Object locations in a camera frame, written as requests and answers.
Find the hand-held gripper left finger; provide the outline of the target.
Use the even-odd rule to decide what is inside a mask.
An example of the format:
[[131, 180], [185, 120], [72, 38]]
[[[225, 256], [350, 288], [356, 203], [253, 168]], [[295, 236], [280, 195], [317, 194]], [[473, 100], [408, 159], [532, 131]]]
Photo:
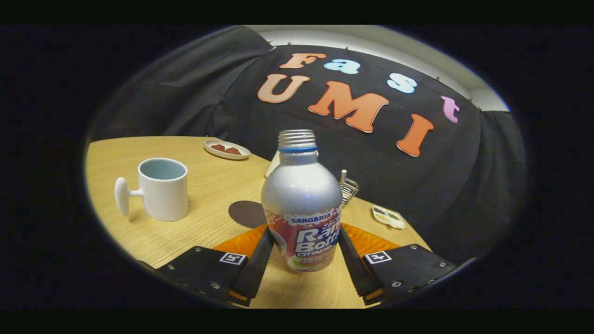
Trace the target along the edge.
[[156, 271], [218, 302], [248, 307], [258, 293], [273, 246], [274, 238], [263, 224], [212, 249], [192, 246]]

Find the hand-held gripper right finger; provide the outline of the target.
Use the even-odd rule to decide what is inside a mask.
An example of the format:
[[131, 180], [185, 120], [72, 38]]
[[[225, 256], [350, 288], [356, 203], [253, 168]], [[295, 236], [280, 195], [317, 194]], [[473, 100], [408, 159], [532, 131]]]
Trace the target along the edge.
[[403, 302], [457, 268], [422, 245], [400, 246], [346, 223], [340, 227], [339, 245], [365, 306]]

